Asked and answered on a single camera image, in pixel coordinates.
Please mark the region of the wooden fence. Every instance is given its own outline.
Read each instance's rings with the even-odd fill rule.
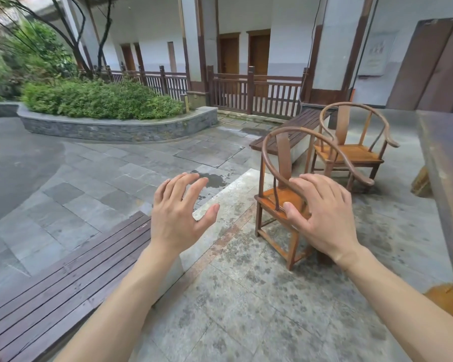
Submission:
[[[216,74],[208,66],[210,104],[226,110],[274,117],[294,117],[300,112],[307,68],[302,77]]]
[[[144,71],[142,68],[139,71],[113,71],[106,66],[101,77],[114,84],[121,84],[124,78],[131,78],[158,94],[169,95],[176,100],[181,100],[181,94],[186,94],[187,91],[186,73],[165,72],[164,66],[160,66],[159,71]]]

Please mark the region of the chair backrest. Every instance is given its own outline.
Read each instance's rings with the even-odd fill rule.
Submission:
[[[292,162],[290,160],[290,144],[289,144],[289,139],[288,139],[288,133],[289,132],[301,132],[301,133],[306,133],[309,135],[310,138],[310,144],[309,148],[307,151],[307,164],[306,164],[306,171],[309,165],[309,161],[312,157],[313,149],[314,149],[314,139],[319,139],[321,142],[326,143],[331,147],[331,155],[339,155],[340,157],[343,158],[345,165],[347,166],[348,170],[351,173],[351,177],[357,179],[361,183],[372,186],[374,184],[374,181],[368,177],[366,177],[364,174],[359,172],[349,161],[347,156],[340,150],[339,146],[335,143],[335,139],[330,139],[318,132],[315,132],[311,129],[304,128],[304,127],[280,127],[277,129],[274,129],[271,131],[263,140],[262,144],[262,164],[260,165],[260,188],[259,188],[259,195],[263,193],[263,175],[265,174],[265,168],[264,168],[264,163],[265,166],[270,170],[274,177],[274,193],[275,193],[275,200],[276,204],[275,207],[276,209],[279,209],[279,203],[278,203],[278,196],[276,193],[276,186],[275,182],[278,180],[279,182],[279,189],[280,188],[290,188],[293,192],[295,192],[297,195],[299,195],[305,202],[307,200],[305,199],[304,194],[302,193],[302,190],[298,188],[295,184],[292,184],[289,182],[290,177],[292,176]],[[279,170],[277,170],[272,162],[270,161],[269,154],[267,152],[267,146],[269,144],[269,141],[271,138],[275,137],[277,141],[277,148],[278,148],[278,158],[279,158]]]
[[[371,117],[374,114],[375,116],[379,117],[381,121],[383,122],[384,126],[381,129],[381,132],[379,135],[376,137],[372,145],[369,147],[369,151],[372,151],[373,147],[375,146],[376,142],[379,140],[381,135],[384,133],[385,137],[385,142],[393,147],[399,147],[399,144],[394,141],[391,138],[391,134],[389,132],[389,123],[384,115],[382,115],[379,111],[377,111],[374,108],[369,107],[368,105],[360,104],[360,103],[351,103],[348,101],[345,102],[339,102],[339,103],[333,103],[327,105],[322,111],[320,112],[319,120],[320,120],[320,125],[319,125],[319,133],[322,133],[322,130],[326,131],[326,133],[333,139],[334,135],[331,133],[331,131],[325,126],[324,124],[324,119],[325,116],[328,112],[329,109],[332,109],[334,107],[338,107],[338,112],[337,112],[337,126],[336,126],[336,132],[335,132],[335,139],[336,143],[340,146],[345,144],[345,140],[347,137],[347,131],[349,128],[349,120],[350,120],[350,115],[351,115],[351,107],[358,107],[365,109],[368,111],[368,116],[366,118],[366,122],[364,123],[364,129],[362,130],[361,137],[359,139],[359,145],[362,145],[364,142],[364,137],[366,136],[366,132],[368,131],[369,124],[371,122]]]

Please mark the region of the shrub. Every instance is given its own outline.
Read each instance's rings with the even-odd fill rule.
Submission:
[[[32,111],[73,118],[161,119],[183,110],[181,102],[131,80],[122,84],[76,78],[51,84],[29,82],[22,101]]]

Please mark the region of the pillar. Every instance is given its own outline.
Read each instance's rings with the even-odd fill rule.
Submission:
[[[84,57],[84,60],[93,68],[98,65],[97,55],[99,52],[99,36],[97,28],[92,18],[90,9],[85,4],[84,0],[61,0],[64,6],[64,11],[67,18],[67,23],[71,28],[74,37],[77,39],[81,25],[83,22],[83,15],[85,18],[84,31],[79,41],[79,49]]]
[[[321,0],[305,102],[349,100],[372,4],[373,0]]]
[[[206,66],[218,71],[218,0],[178,0],[183,33],[188,99],[193,108],[208,105]]]

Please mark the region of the curved chair armrest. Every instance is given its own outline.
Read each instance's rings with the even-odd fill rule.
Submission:
[[[307,200],[306,200],[304,194],[302,193],[302,190],[295,184],[289,182],[286,178],[284,178],[277,171],[277,169],[275,169],[275,167],[272,165],[272,163],[270,161],[270,158],[269,158],[269,155],[267,152],[267,145],[272,137],[275,137],[276,135],[278,135],[280,133],[292,132],[292,131],[306,133],[306,134],[312,135],[312,136],[316,137],[317,139],[325,142],[327,145],[329,145],[333,150],[335,150],[343,158],[344,164],[347,166],[347,168],[349,169],[349,171],[351,172],[351,174],[354,176],[355,179],[357,179],[361,183],[368,185],[368,186],[374,185],[374,180],[368,178],[367,176],[362,174],[360,171],[358,171],[354,167],[354,165],[352,165],[352,163],[349,161],[347,156],[341,151],[339,146],[335,142],[331,142],[331,140],[328,137],[324,136],[323,134],[320,134],[318,132],[315,132],[311,129],[304,128],[304,127],[281,127],[281,128],[274,129],[268,135],[266,135],[266,137],[263,140],[262,157],[263,157],[263,160],[265,161],[265,165],[270,170],[270,172],[272,173],[274,178],[276,178],[278,181],[284,183],[288,188],[290,188],[293,192],[295,192],[298,196],[300,196],[305,202],[307,202]]]
[[[349,105],[351,107],[358,107],[358,108],[363,108],[363,109],[366,109],[368,111],[370,111],[371,113],[374,113],[374,115],[378,116],[381,121],[384,123],[384,128],[383,130],[381,131],[381,133],[384,133],[384,138],[386,140],[386,142],[391,145],[392,147],[399,147],[399,143],[396,142],[394,139],[392,139],[391,137],[391,133],[389,131],[389,122],[387,121],[386,117],[381,114],[380,112],[378,112],[376,109],[374,108],[371,108],[370,106],[368,105],[365,105],[365,104],[361,104],[361,103],[351,103],[349,101],[344,101],[344,102],[339,102],[339,103],[332,103],[332,104],[329,104],[327,106],[324,107],[324,109],[322,109],[322,111],[320,112],[320,116],[319,116],[319,121],[320,121],[320,126],[326,130],[329,135],[332,137],[332,133],[329,131],[329,129],[324,125],[324,117],[326,115],[326,112],[329,110],[329,109],[332,109],[334,107],[338,107],[338,106],[341,106],[341,105]]]

